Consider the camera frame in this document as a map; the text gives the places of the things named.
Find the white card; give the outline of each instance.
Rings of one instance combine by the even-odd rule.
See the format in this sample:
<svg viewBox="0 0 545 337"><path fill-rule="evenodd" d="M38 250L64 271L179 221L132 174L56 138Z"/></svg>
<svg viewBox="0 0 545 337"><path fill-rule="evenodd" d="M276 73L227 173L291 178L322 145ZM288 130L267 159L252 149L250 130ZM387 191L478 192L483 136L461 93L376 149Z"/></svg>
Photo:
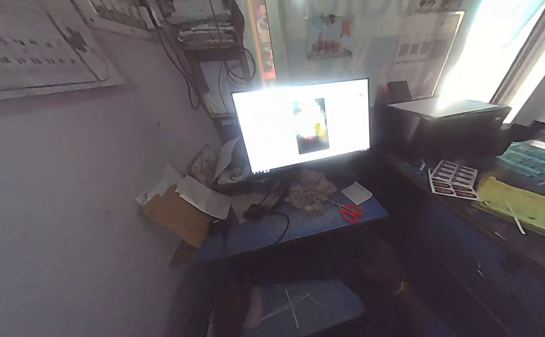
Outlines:
<svg viewBox="0 0 545 337"><path fill-rule="evenodd" d="M350 187L342 189L341 193L345 194L355 204L361 204L373 196L370 191L361 186L357 181L352 183Z"/></svg>

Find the yellow board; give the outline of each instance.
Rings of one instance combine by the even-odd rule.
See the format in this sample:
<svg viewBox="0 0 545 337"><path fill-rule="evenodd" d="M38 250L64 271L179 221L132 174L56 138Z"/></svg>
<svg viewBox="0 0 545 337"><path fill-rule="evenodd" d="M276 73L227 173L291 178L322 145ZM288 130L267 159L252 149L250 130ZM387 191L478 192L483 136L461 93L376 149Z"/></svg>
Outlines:
<svg viewBox="0 0 545 337"><path fill-rule="evenodd" d="M483 179L477 193L484 202L475 206L489 212L512 217L511 210L525 225L531 225L545 233L545 196L500 182L495 177Z"/></svg>

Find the blue desk surface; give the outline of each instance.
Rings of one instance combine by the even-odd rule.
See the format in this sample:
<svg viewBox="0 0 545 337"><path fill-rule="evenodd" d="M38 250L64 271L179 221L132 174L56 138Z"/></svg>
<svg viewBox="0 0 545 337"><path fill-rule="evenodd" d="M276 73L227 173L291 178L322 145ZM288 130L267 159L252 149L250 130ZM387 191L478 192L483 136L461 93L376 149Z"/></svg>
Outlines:
<svg viewBox="0 0 545 337"><path fill-rule="evenodd" d="M351 203L341 191L331 195L330 199L343 204ZM343 219L337 206L329 203L324 203L324 205L324 214L310 216L290 203L281 203L276 211L286 214L291 221L281 242L351 225ZM360 204L360 207L364 214L358 223L388 216L387 211L374 197ZM215 260L273 245L283 233L287 223L287 219L283 215L266 215L260 221L248 220L240 224L233 210L229 212L229 218L231 230L227 234L226 252L224 251L223 235L221 233L212 234L206 237L204 244L194 255L195 261Z"/></svg>

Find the crumpled paper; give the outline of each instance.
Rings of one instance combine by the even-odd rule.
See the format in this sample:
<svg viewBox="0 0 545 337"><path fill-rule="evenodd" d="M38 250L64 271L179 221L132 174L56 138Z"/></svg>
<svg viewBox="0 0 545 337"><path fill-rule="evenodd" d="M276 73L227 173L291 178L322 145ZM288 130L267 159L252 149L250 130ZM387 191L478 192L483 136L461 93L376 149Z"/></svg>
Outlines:
<svg viewBox="0 0 545 337"><path fill-rule="evenodd" d="M289 195L284 200L310 215L316 215L325 212L323 203L335 192L337 187L326 180L324 174L303 170L289 184Z"/></svg>

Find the stack of papers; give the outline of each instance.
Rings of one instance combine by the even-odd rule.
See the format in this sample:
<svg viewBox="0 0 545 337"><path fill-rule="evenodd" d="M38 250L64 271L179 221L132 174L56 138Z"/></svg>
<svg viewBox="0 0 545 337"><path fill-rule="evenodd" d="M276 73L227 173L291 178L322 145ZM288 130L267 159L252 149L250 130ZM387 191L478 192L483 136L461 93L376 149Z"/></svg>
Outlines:
<svg viewBox="0 0 545 337"><path fill-rule="evenodd" d="M215 192L190 176L185 176L175 192L200 211L218 219L227 219L231 197Z"/></svg>

